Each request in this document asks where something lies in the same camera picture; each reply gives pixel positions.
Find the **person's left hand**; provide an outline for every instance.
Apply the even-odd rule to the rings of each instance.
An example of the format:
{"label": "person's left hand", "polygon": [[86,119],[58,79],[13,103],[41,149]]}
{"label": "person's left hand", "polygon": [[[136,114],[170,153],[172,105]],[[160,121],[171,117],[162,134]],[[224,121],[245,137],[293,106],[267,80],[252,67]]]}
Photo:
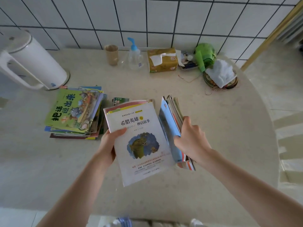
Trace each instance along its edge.
{"label": "person's left hand", "polygon": [[116,130],[112,133],[107,130],[102,136],[101,143],[96,154],[101,157],[101,159],[104,161],[104,164],[106,164],[107,166],[110,166],[116,157],[114,149],[114,143],[116,138],[123,135],[126,130],[126,127],[120,130]]}

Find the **kettle lid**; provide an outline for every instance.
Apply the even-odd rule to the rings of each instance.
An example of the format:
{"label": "kettle lid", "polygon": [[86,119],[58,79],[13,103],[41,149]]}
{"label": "kettle lid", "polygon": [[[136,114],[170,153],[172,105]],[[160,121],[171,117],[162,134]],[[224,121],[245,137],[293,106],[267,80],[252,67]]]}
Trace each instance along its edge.
{"label": "kettle lid", "polygon": [[20,30],[18,36],[11,37],[10,41],[11,43],[6,47],[6,51],[8,53],[18,52],[32,41],[32,35],[26,31]]}

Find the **wooden trim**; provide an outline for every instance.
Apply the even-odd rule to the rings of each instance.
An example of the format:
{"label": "wooden trim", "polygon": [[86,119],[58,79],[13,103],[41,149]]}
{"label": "wooden trim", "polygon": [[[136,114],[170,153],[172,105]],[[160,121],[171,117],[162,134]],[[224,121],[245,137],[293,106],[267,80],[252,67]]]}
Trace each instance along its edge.
{"label": "wooden trim", "polygon": [[286,29],[286,27],[293,21],[296,15],[303,9],[303,0],[289,12],[284,20],[275,28],[274,31],[266,38],[266,40],[256,49],[256,51],[249,57],[249,59],[242,65],[241,70],[245,71],[249,65],[256,60],[256,58],[267,48],[267,46],[274,41],[274,39]]}

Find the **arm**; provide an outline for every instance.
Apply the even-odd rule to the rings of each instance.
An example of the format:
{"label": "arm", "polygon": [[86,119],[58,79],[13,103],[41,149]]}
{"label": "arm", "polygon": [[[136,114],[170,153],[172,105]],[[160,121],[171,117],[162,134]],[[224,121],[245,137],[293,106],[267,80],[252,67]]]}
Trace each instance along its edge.
{"label": "arm", "polygon": [[97,153],[37,227],[86,226],[106,170],[116,157],[113,150],[115,139],[125,131],[126,128],[113,133],[108,130],[103,135]]}
{"label": "arm", "polygon": [[302,205],[213,150],[187,116],[175,145],[216,177],[261,227],[303,226]]}

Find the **tissue box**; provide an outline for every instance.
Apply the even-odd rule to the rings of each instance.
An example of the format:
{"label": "tissue box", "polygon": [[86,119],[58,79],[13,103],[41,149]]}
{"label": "tissue box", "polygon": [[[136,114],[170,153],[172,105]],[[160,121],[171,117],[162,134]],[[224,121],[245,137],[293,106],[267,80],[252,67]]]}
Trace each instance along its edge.
{"label": "tissue box", "polygon": [[175,48],[153,49],[147,51],[149,72],[174,71],[178,66]]}

